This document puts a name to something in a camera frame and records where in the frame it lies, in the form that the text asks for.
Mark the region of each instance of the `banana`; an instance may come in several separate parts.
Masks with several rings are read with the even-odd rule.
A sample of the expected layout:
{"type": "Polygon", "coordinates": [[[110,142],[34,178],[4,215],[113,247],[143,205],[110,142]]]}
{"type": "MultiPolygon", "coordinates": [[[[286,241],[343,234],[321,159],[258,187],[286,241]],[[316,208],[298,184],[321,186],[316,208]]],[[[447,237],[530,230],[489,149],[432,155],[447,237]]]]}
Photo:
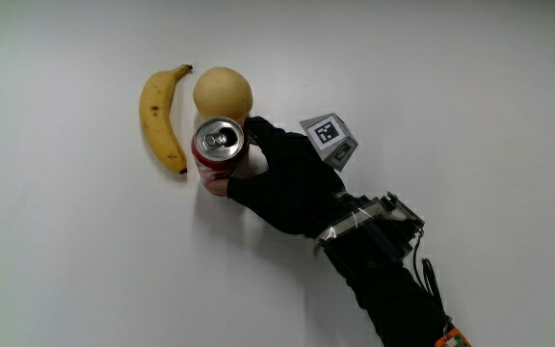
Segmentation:
{"type": "Polygon", "coordinates": [[[185,174],[188,166],[171,125],[171,106],[174,87],[192,66],[182,65],[172,70],[158,71],[146,80],[141,92],[141,127],[153,151],[168,170],[185,174]]]}

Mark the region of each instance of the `red soda can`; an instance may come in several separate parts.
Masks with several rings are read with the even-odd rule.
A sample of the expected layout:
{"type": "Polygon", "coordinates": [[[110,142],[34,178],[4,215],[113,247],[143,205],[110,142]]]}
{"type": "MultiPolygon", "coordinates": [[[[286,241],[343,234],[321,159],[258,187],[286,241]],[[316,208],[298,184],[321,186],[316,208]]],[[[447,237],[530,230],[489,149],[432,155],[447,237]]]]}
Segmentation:
{"type": "Polygon", "coordinates": [[[246,132],[226,117],[207,120],[192,138],[192,154],[205,187],[219,178],[246,174],[249,151],[246,132]]]}

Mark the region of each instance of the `can lid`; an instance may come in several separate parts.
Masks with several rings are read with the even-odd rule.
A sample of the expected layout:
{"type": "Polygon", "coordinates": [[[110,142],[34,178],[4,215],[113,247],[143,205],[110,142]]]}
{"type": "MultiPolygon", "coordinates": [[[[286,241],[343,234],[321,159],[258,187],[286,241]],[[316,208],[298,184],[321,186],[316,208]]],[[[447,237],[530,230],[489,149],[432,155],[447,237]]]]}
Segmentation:
{"type": "Polygon", "coordinates": [[[224,161],[239,153],[244,143],[244,132],[236,121],[215,117],[200,125],[194,142],[203,157],[224,161]]]}

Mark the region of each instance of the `black glove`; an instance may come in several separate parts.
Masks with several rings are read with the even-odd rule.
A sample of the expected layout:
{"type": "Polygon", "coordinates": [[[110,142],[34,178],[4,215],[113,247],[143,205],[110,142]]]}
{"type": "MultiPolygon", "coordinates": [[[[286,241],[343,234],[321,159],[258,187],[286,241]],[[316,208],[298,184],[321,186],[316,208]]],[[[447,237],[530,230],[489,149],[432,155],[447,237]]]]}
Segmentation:
{"type": "Polygon", "coordinates": [[[344,183],[305,135],[285,132],[261,117],[247,118],[244,129],[262,149],[269,170],[247,178],[231,177],[229,198],[282,232],[311,238],[348,213],[335,197],[344,183]]]}

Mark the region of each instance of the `wire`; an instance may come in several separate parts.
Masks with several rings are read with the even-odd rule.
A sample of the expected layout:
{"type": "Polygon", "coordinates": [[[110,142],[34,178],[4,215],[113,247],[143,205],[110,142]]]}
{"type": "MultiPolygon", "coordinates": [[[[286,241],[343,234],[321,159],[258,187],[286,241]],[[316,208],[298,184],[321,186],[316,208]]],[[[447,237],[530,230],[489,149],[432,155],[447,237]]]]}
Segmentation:
{"type": "Polygon", "coordinates": [[[412,267],[414,268],[414,274],[416,275],[416,280],[419,282],[421,288],[425,289],[421,278],[419,277],[419,271],[416,266],[416,252],[419,250],[419,245],[421,244],[421,238],[423,237],[423,229],[419,231],[419,238],[416,240],[416,245],[414,245],[414,253],[412,254],[412,267]]]}
{"type": "Polygon", "coordinates": [[[438,283],[436,281],[436,275],[434,274],[434,267],[432,266],[432,262],[428,258],[421,259],[421,263],[423,264],[423,280],[425,281],[425,284],[423,284],[423,280],[421,280],[421,277],[419,276],[419,271],[417,269],[416,254],[419,250],[419,245],[421,244],[423,233],[424,231],[423,229],[421,229],[419,231],[419,237],[416,240],[416,245],[414,246],[414,252],[412,254],[412,267],[414,269],[414,274],[416,275],[416,280],[419,282],[421,288],[432,295],[440,305],[440,308],[444,311],[442,299],[440,297],[440,290],[438,290],[438,283]]]}

